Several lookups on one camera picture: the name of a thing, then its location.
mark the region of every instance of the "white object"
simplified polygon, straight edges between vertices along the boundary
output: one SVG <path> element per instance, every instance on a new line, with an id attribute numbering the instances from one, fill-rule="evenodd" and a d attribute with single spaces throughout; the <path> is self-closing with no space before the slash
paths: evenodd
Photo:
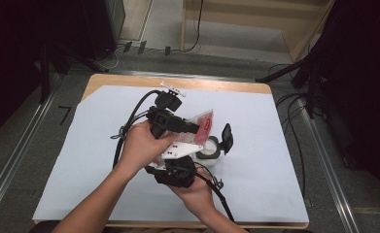
<path id="1" fill-rule="evenodd" d="M 65 143 L 33 216 L 63 219 L 111 172 L 122 119 L 153 88 L 102 86 L 77 107 Z M 236 139 L 230 156 L 220 156 L 211 172 L 223 179 L 221 190 L 237 221 L 306 223 L 294 167 L 271 94 L 187 89 L 188 97 L 175 115 L 194 116 L 214 109 L 211 135 L 231 124 Z M 141 109 L 155 101 L 150 96 Z M 214 195 L 215 206 L 225 215 Z M 154 176 L 141 170 L 128 183 L 110 220 L 198 222 L 183 202 Z"/>
<path id="2" fill-rule="evenodd" d="M 208 155 L 212 155 L 217 150 L 219 150 L 218 145 L 216 145 L 214 143 L 214 141 L 208 139 L 205 142 L 205 146 L 203 147 L 203 149 L 200 152 L 202 152 L 204 155 L 208 156 Z M 198 163 L 200 163 L 206 167 L 212 167 L 217 163 L 218 158 L 215 158 L 215 159 L 199 159 L 198 157 L 196 157 L 196 154 L 193 154 L 192 160 L 195 162 L 198 162 Z"/>
<path id="3" fill-rule="evenodd" d="M 188 144 L 175 142 L 171 144 L 163 153 L 162 159 L 177 159 L 189 155 L 191 153 L 198 152 L 202 150 L 203 147 L 200 145 Z"/>
<path id="4" fill-rule="evenodd" d="M 176 94 L 179 94 L 179 95 L 181 95 L 181 96 L 183 96 L 183 97 L 186 97 L 186 96 L 187 96 L 185 92 L 181 92 L 181 90 L 175 88 L 175 87 L 172 86 L 172 85 L 167 85 L 167 84 L 165 84 L 164 81 L 161 82 L 161 86 L 163 86 L 163 87 L 165 87 L 165 88 L 168 88 L 168 89 L 171 90 L 172 92 L 174 92 L 174 93 L 176 93 Z"/>

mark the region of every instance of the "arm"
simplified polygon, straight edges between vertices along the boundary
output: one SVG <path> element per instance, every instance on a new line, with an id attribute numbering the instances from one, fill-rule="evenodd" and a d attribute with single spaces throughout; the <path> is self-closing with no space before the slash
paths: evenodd
<path id="1" fill-rule="evenodd" d="M 173 141 L 173 135 L 155 139 L 147 121 L 133 125 L 126 136 L 117 166 L 53 232 L 101 232 L 128 182 Z"/>
<path id="2" fill-rule="evenodd" d="M 198 173 L 211 179 L 201 168 Z M 187 209 L 214 232 L 246 232 L 215 208 L 211 188 L 199 177 L 195 177 L 189 188 L 169 187 L 183 200 Z"/>

